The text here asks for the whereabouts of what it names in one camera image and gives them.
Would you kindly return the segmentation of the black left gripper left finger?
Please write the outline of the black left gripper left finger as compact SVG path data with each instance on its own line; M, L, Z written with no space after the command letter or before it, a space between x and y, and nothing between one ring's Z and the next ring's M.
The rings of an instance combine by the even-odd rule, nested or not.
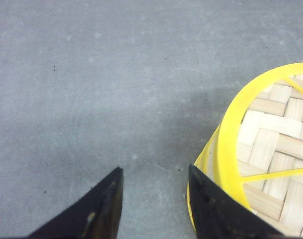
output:
M29 239L115 239L123 201L123 169L117 167L81 199L32 232Z

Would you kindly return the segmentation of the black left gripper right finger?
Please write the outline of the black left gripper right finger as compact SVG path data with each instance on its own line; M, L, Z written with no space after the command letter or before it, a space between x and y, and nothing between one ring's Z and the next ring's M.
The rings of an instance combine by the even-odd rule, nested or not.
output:
M189 165L191 211L199 239L283 239L285 236L233 200Z

